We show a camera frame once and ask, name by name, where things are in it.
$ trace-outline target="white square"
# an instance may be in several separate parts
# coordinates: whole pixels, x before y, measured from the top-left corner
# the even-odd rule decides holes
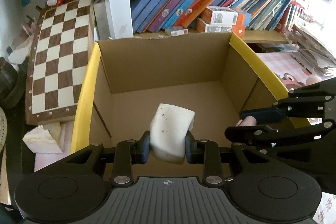
[[[63,57],[60,57],[58,60],[58,72],[63,72],[71,70],[73,67],[73,55],[69,54]]]
[[[45,77],[46,63],[42,63],[34,66],[33,80],[41,79]]]
[[[75,28],[89,25],[89,15],[84,15],[76,18]]]
[[[91,0],[79,0],[78,8],[86,7],[91,5]]]
[[[70,20],[76,17],[77,17],[77,9],[73,9],[65,13],[64,21],[67,21],[67,20]]]
[[[87,51],[88,37],[83,37],[73,41],[73,53]]]
[[[50,36],[52,37],[55,34],[61,33],[63,30],[63,22],[55,24],[51,27]]]
[[[41,52],[44,51],[48,48],[49,46],[49,38],[47,37],[45,39],[39,40],[37,43],[37,47],[36,47],[36,52]]]
[[[44,93],[35,95],[31,99],[31,112],[33,114],[45,111]]]
[[[65,13],[67,11],[67,6],[68,6],[67,4],[64,4],[62,6],[57,7],[55,16]]]
[[[59,45],[51,47],[47,51],[47,62],[59,58]]]
[[[82,84],[85,73],[86,73],[86,66],[73,69],[72,70],[72,85]]]
[[[43,20],[41,30],[49,28],[50,26],[53,25],[54,17],[49,17],[45,20]]]
[[[65,31],[65,32],[62,33],[60,43],[64,44],[64,43],[67,43],[69,41],[73,41],[74,37],[75,37],[75,29]]]
[[[73,106],[74,91],[72,86],[58,90],[58,107]]]
[[[44,92],[50,92],[58,89],[58,73],[46,76],[44,80]]]

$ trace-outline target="small box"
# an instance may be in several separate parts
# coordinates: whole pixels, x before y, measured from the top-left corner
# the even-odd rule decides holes
[[[237,23],[235,25],[239,25],[239,26],[248,26],[250,25],[250,21],[251,21],[251,14],[246,12],[246,11],[243,11],[242,9],[239,9],[239,8],[234,8],[233,10],[235,10],[236,12],[238,12],[238,18],[237,18]]]
[[[188,34],[188,29],[185,29],[182,26],[175,26],[165,29],[165,32],[167,35],[170,35],[171,37],[176,37],[178,35]]]
[[[238,13],[228,7],[208,6],[202,13],[203,21],[211,25],[236,25],[237,17]]]
[[[207,24],[201,18],[198,18],[196,23],[196,30],[199,32],[231,32],[231,27],[219,24]]]
[[[246,26],[241,26],[241,25],[234,25],[231,28],[232,32],[235,33],[240,38],[242,38],[244,36],[245,29],[246,29]]]

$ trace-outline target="silver bolt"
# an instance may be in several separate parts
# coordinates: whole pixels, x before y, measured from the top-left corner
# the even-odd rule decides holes
[[[332,122],[325,122],[325,123],[323,124],[323,126],[324,126],[325,128],[330,128],[330,127],[332,127],[332,125],[333,125]]]
[[[208,176],[205,180],[210,184],[218,184],[222,182],[222,178],[219,176]]]
[[[128,182],[130,182],[130,178],[127,176],[117,176],[114,178],[114,182],[118,183],[118,184],[126,184]]]

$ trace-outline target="wooden chessboard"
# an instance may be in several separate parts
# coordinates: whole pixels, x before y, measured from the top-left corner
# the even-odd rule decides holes
[[[42,12],[31,46],[26,122],[74,119],[93,47],[93,0],[74,0]]]

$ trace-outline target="cartoon character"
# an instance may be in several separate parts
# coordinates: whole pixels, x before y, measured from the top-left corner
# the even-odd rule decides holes
[[[295,77],[289,73],[284,74],[284,77],[282,77],[282,82],[288,90],[298,89],[305,86],[304,83],[298,82]]]

